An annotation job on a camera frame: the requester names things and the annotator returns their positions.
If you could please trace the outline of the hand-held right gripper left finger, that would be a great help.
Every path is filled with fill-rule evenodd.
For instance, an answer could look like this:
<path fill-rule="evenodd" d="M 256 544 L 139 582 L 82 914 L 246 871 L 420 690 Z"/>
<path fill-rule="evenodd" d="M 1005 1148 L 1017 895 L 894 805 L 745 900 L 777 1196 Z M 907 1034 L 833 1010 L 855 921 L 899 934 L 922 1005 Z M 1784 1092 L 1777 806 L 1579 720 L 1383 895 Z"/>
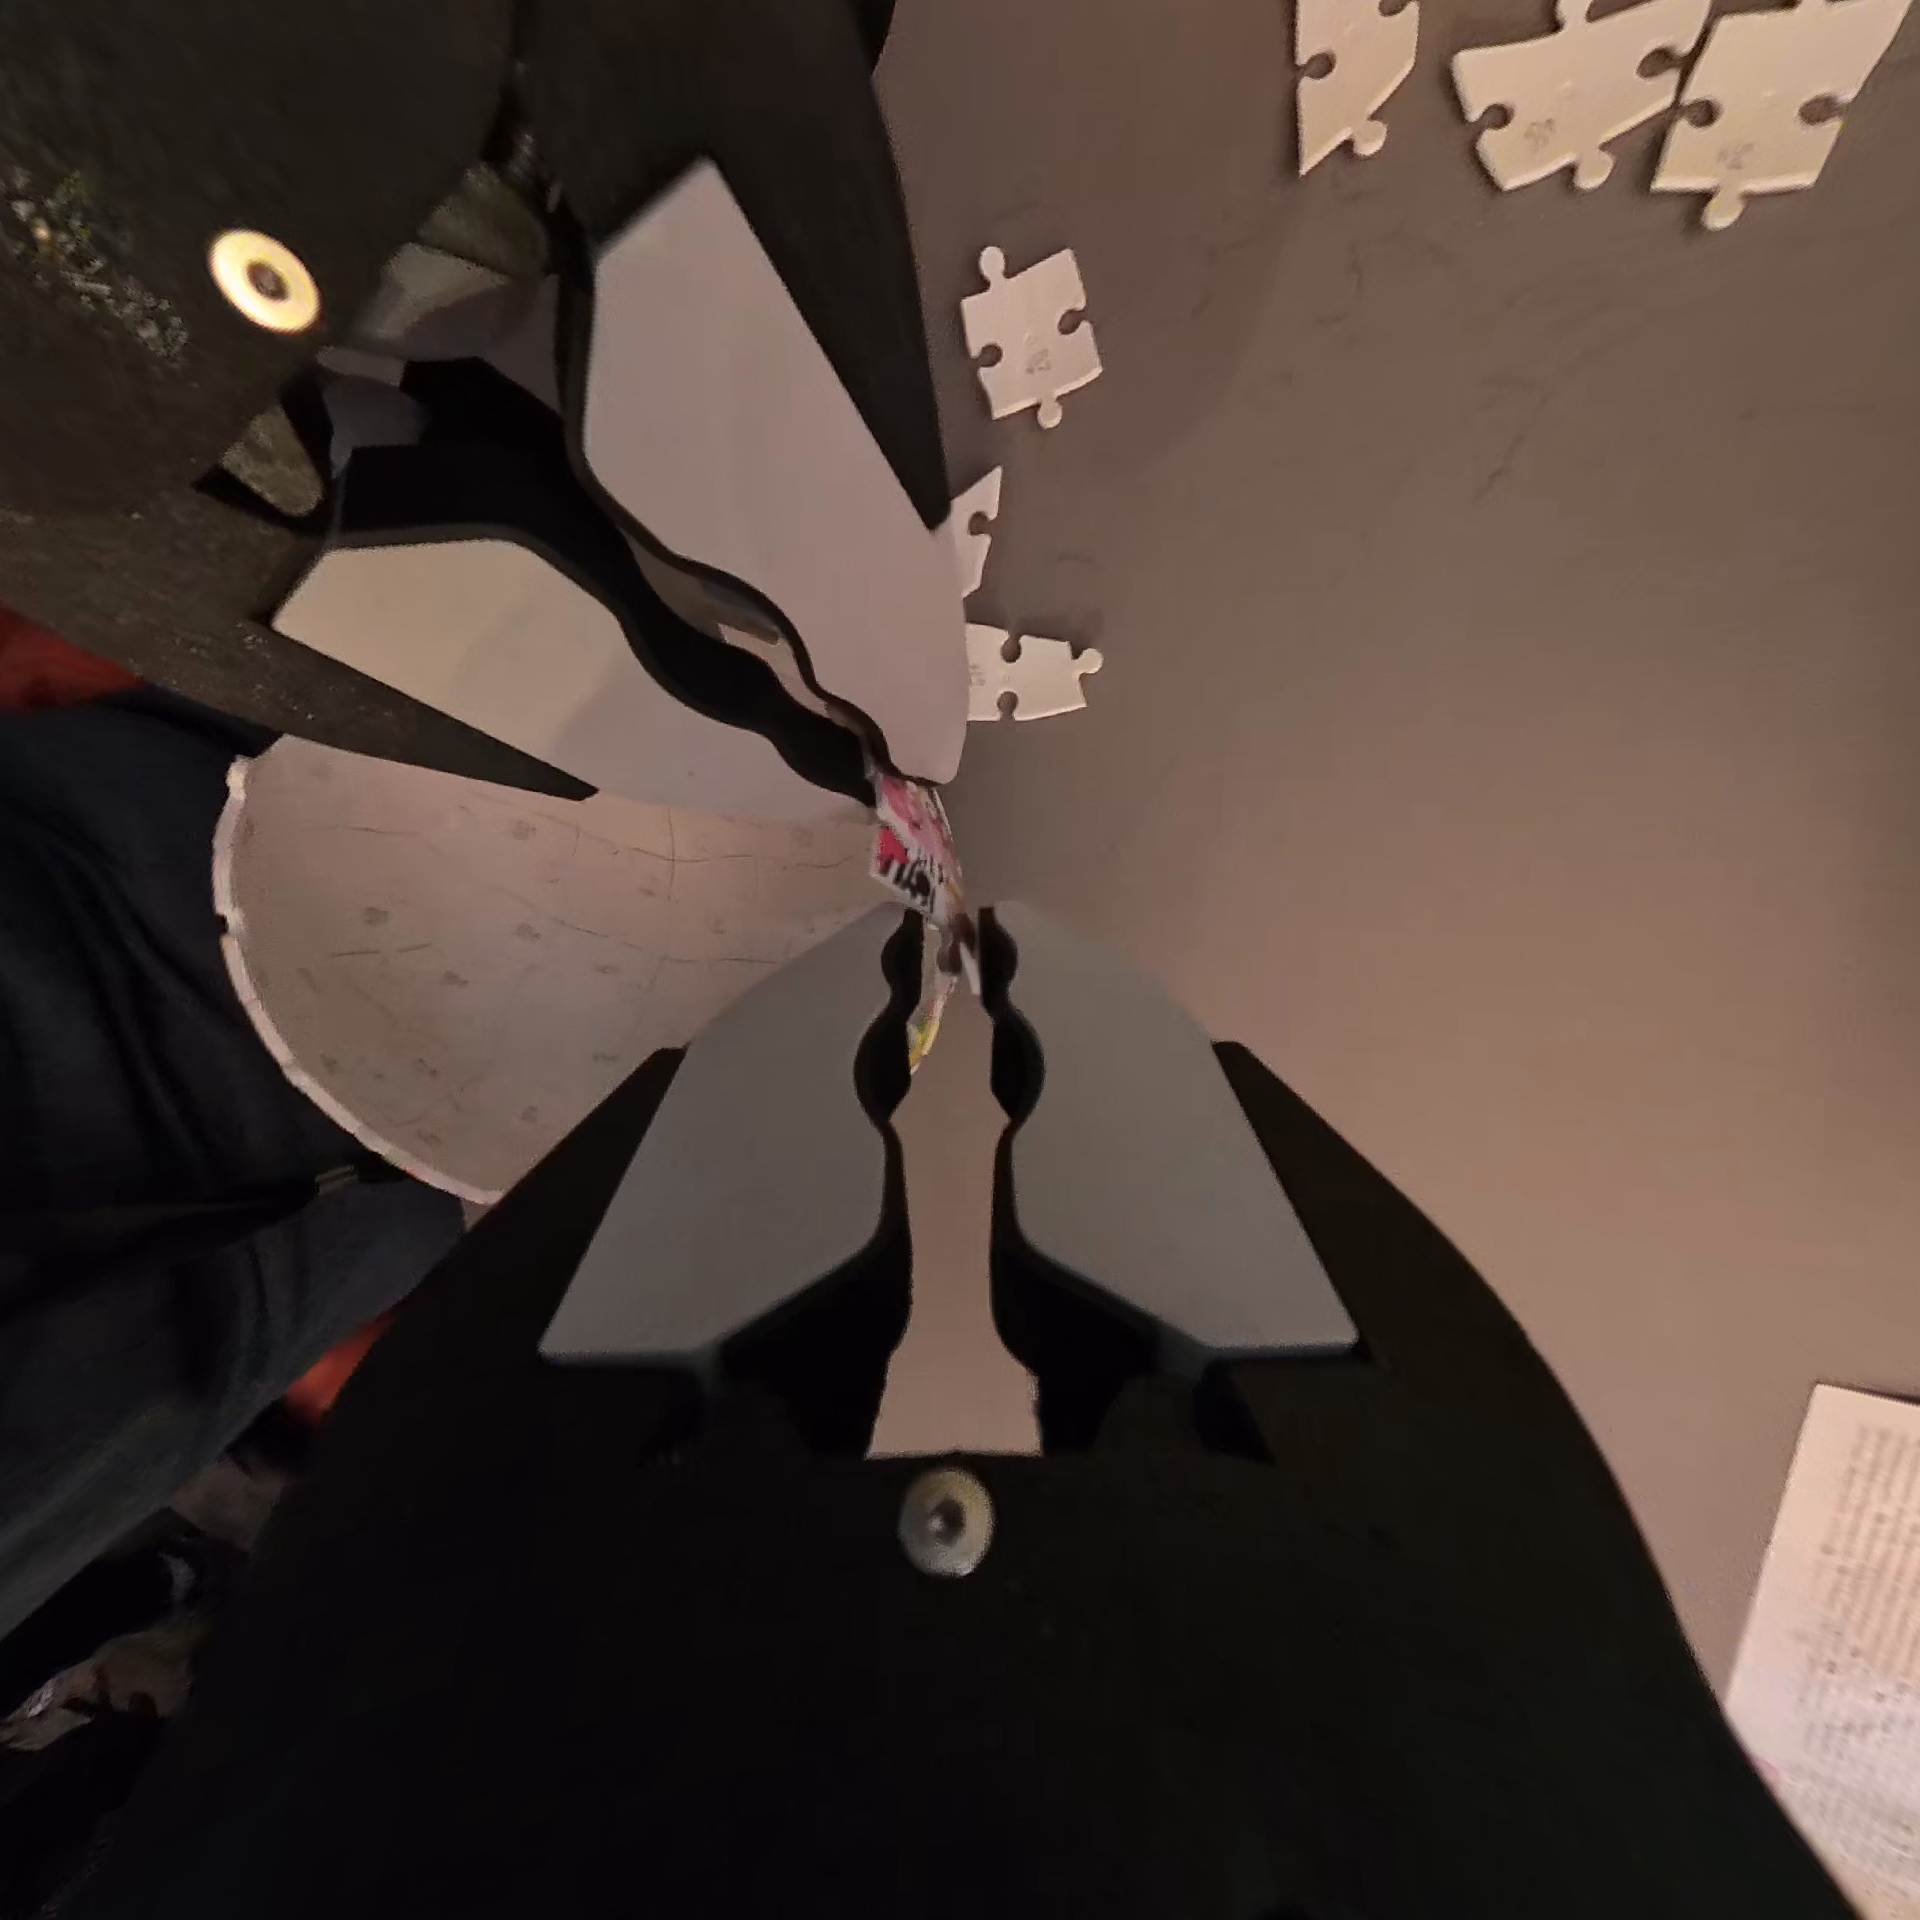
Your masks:
<path fill-rule="evenodd" d="M 868 1451 L 911 1307 L 894 1116 L 920 918 L 879 907 L 685 1049 L 540 1339 L 709 1400 L 774 1396 L 819 1451 Z"/>

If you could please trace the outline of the white puzzle pieces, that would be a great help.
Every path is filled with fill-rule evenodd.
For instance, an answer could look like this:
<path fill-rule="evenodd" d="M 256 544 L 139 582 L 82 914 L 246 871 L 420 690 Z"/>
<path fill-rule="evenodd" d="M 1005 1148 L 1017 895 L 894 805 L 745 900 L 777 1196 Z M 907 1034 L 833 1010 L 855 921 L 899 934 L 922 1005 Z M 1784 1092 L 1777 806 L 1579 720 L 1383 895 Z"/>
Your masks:
<path fill-rule="evenodd" d="M 1603 188 L 1619 143 L 1659 121 L 1647 189 L 1692 202 L 1699 232 L 1726 232 L 1756 201 L 1817 186 L 1848 108 L 1894 50 L 1908 2 L 1558 2 L 1529 38 L 1477 41 L 1446 56 L 1476 165 L 1500 193 L 1564 179 Z M 1291 9 L 1295 173 L 1335 155 L 1372 159 L 1386 108 L 1410 80 L 1425 14 L 1438 5 L 1299 2 Z M 1008 269 L 977 257 L 978 286 L 959 302 L 961 343 L 995 420 L 1031 414 L 1057 428 L 1065 396 L 1102 371 L 1089 297 L 1073 250 Z M 961 597 L 981 586 L 1002 471 L 952 507 Z M 1082 711 L 1102 657 L 1065 639 L 1015 636 L 969 622 L 967 720 L 1037 721 Z"/>

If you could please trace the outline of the orange jacket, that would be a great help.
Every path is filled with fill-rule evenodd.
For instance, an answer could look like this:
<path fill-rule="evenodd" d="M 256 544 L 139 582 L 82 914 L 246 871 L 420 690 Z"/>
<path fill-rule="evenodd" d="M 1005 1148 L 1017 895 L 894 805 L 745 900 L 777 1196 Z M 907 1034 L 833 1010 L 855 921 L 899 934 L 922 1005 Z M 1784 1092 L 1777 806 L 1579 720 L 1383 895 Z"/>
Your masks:
<path fill-rule="evenodd" d="M 88 704 L 146 686 L 129 668 L 75 648 L 10 611 L 1 613 L 1 709 L 7 712 Z M 329 1417 L 350 1376 L 387 1332 L 392 1318 L 395 1309 L 371 1318 L 333 1344 L 288 1388 L 284 1404 L 300 1425 L 315 1428 Z"/>

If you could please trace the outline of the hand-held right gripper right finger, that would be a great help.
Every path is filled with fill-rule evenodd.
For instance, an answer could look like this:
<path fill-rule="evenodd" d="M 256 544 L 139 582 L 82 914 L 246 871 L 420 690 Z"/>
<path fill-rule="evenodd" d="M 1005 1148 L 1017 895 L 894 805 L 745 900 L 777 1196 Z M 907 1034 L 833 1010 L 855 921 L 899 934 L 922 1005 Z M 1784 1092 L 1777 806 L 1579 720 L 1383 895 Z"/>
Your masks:
<path fill-rule="evenodd" d="M 1358 1351 L 1207 1031 L 1164 988 L 1028 905 L 981 920 L 993 1027 L 992 1305 L 1044 1451 L 1089 1451 L 1122 1394 L 1206 1400 L 1239 1362 Z"/>

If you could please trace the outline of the white instruction sheet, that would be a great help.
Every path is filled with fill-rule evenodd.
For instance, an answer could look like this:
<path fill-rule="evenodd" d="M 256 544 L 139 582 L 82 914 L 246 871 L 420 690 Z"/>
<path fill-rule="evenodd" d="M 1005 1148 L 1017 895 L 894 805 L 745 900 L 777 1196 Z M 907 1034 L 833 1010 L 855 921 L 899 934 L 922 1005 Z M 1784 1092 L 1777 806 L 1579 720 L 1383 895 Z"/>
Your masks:
<path fill-rule="evenodd" d="M 1917 1406 L 1817 1383 L 1724 1710 L 1860 1916 L 1917 1914 Z"/>

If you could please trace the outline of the colourful cartoon puzzle ball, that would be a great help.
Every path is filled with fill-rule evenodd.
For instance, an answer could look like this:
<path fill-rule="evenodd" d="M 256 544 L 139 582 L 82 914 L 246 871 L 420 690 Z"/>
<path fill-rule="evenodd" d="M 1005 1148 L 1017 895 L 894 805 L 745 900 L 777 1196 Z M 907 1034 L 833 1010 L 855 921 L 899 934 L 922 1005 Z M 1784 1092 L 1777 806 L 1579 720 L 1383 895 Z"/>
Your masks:
<path fill-rule="evenodd" d="M 280 739 L 231 762 L 219 951 L 296 1092 L 494 1202 L 640 1064 L 879 907 L 873 808 L 800 823 L 518 788 Z"/>

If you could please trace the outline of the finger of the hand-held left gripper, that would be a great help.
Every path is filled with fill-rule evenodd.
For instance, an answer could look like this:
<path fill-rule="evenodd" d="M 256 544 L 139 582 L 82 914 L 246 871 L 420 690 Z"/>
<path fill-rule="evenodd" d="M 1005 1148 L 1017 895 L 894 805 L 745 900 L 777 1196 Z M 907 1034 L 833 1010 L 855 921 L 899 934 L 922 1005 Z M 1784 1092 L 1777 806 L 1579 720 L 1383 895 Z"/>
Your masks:
<path fill-rule="evenodd" d="M 969 665 L 950 512 L 923 522 L 714 161 L 595 256 L 572 410 L 589 481 L 650 551 L 777 636 L 898 772 L 952 780 Z"/>
<path fill-rule="evenodd" d="M 319 393 L 332 527 L 279 636 L 595 796 L 794 823 L 873 805 L 856 733 L 660 594 L 555 407 L 481 359 Z"/>

